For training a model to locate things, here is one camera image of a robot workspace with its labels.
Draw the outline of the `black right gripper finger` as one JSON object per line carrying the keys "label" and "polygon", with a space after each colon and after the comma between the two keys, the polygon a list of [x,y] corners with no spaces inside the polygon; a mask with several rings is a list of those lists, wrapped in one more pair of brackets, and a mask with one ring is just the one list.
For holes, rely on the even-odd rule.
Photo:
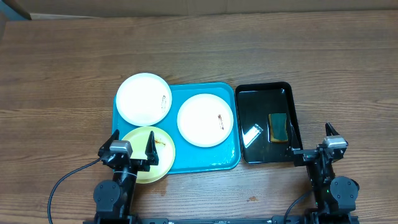
{"label": "black right gripper finger", "polygon": [[293,151],[302,150],[302,142],[300,134],[297,132],[293,124],[290,124],[291,136],[290,136],[290,147]]}
{"label": "black right gripper finger", "polygon": [[325,131],[327,136],[337,136],[339,133],[335,130],[330,122],[325,123]]}

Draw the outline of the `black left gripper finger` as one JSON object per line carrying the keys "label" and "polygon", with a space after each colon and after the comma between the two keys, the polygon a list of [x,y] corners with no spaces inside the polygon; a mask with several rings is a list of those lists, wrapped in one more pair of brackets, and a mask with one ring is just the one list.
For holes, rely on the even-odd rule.
{"label": "black left gripper finger", "polygon": [[147,156],[147,164],[157,166],[159,165],[159,156],[155,146],[154,132],[151,131],[146,145],[145,154]]}
{"label": "black left gripper finger", "polygon": [[99,148],[98,152],[107,152],[109,151],[109,148],[111,146],[111,144],[113,143],[113,141],[118,140],[119,139],[119,130],[116,129],[113,134],[111,135],[111,137]]}

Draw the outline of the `green yellow sponge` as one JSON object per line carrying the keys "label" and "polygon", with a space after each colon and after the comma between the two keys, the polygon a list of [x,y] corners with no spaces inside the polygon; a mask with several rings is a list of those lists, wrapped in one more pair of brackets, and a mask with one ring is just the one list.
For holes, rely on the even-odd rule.
{"label": "green yellow sponge", "polygon": [[289,140],[286,124],[287,115],[285,113],[269,114],[271,142],[285,143]]}

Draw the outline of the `white plate with dark stain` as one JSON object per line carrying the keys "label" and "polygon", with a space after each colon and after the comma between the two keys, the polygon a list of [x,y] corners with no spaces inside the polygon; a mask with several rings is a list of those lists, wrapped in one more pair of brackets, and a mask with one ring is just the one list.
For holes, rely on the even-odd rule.
{"label": "white plate with dark stain", "polygon": [[171,109],[172,92],[167,82],[153,73],[137,73],[122,82],[116,92],[119,115],[135,126],[152,126]]}

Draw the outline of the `white plate with red stain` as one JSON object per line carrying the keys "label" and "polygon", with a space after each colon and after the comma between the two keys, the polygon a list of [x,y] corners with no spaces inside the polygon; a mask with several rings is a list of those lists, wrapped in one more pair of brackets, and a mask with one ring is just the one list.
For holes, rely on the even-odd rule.
{"label": "white plate with red stain", "polygon": [[177,114],[182,137],[198,147],[213,147],[228,138],[234,124],[231,107],[219,96],[202,93],[187,99]]}

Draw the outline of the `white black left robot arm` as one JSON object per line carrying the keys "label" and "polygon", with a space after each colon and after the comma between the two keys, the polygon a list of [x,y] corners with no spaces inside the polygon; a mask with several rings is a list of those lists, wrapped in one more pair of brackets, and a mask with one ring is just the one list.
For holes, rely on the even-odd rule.
{"label": "white black left robot arm", "polygon": [[96,203],[95,223],[138,224],[141,219],[131,214],[131,204],[137,181],[137,173],[149,172],[151,166],[159,164],[155,147],[154,133],[147,140],[145,159],[132,159],[132,146],[129,141],[119,140],[119,131],[100,147],[100,161],[113,170],[113,178],[100,182],[94,189]]}

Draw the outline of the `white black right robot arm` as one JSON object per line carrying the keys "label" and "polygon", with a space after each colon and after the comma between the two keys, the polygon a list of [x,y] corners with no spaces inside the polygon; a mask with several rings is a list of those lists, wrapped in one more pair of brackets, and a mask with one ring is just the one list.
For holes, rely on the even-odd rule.
{"label": "white black right robot arm", "polygon": [[[348,177],[337,177],[333,163],[344,157],[348,142],[331,123],[325,124],[326,137],[315,149],[294,152],[294,166],[305,166],[312,189],[295,200],[284,215],[284,223],[358,223],[351,215],[356,210],[359,184]],[[308,208],[300,217],[289,216],[293,207],[313,195],[315,208]]]}

